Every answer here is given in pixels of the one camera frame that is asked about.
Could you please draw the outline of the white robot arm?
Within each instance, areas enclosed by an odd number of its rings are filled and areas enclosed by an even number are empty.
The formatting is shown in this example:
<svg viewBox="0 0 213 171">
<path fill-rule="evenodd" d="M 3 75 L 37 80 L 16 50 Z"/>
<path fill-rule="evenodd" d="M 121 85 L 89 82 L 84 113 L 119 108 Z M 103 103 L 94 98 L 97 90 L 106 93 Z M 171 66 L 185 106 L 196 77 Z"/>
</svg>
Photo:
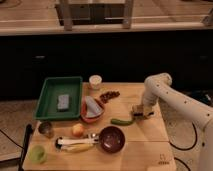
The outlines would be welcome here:
<svg viewBox="0 0 213 171">
<path fill-rule="evenodd" d="M 197 171 L 213 171 L 213 107 L 203 104 L 171 87 L 172 77 L 168 73 L 148 76 L 144 81 L 141 103 L 132 107 L 132 116 L 148 119 L 153 106 L 161 98 L 186 119 L 196 124 L 204 133 Z"/>
</svg>

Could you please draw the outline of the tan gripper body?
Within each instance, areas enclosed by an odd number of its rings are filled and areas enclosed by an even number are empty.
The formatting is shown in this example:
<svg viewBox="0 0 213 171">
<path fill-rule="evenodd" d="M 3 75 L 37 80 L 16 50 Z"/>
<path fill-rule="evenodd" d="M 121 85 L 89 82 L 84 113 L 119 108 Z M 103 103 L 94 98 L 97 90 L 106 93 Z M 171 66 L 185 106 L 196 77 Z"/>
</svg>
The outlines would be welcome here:
<svg viewBox="0 0 213 171">
<path fill-rule="evenodd" d="M 132 115 L 134 118 L 141 117 L 143 119 L 148 119 L 153 114 L 154 110 L 151 106 L 134 105 L 132 107 Z"/>
</svg>

